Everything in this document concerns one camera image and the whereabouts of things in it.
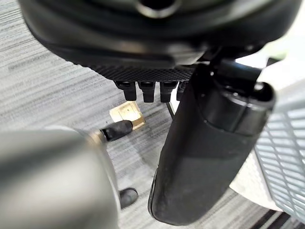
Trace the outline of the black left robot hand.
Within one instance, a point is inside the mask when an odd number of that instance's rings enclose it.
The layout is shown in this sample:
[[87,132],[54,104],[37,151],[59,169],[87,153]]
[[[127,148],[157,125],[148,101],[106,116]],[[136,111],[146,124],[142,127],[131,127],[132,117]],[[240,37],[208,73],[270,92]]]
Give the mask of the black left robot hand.
[[21,0],[32,35],[55,55],[113,81],[127,101],[178,109],[162,148],[148,211],[192,224],[223,196],[276,102],[260,68],[236,62],[283,37],[299,0]]

